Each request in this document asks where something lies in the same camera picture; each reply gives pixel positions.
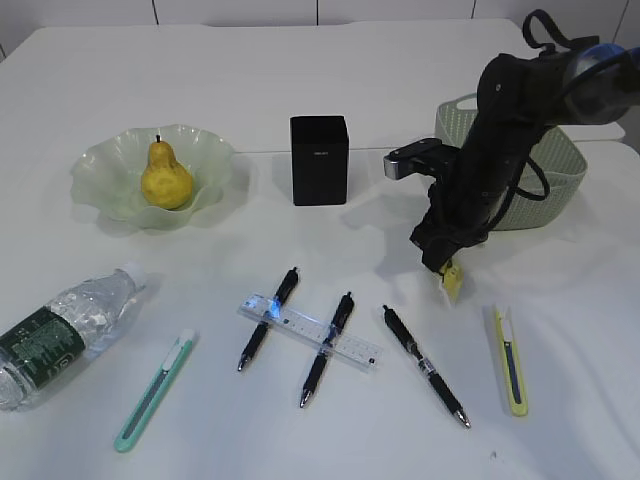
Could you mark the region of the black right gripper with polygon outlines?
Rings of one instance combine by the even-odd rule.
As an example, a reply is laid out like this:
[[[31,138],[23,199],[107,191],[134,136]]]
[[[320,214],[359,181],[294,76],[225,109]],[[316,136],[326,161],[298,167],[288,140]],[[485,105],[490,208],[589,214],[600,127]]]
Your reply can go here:
[[[475,120],[457,153],[453,173],[430,194],[431,207],[411,235],[426,268],[438,273],[458,248],[484,242],[514,196],[545,199],[544,192],[519,187],[526,167],[545,184],[544,172],[530,158],[544,134],[545,128],[535,122]]]

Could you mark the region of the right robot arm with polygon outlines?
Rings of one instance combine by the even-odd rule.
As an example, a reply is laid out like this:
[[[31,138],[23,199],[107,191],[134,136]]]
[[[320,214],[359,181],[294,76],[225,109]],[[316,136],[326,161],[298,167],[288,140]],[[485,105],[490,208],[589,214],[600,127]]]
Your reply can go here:
[[[548,130],[609,123],[638,105],[639,51],[599,44],[531,60],[501,54],[483,72],[477,101],[461,147],[427,138],[414,157],[435,180],[410,236],[432,272],[484,242],[515,197],[547,199],[550,182],[530,152]]]

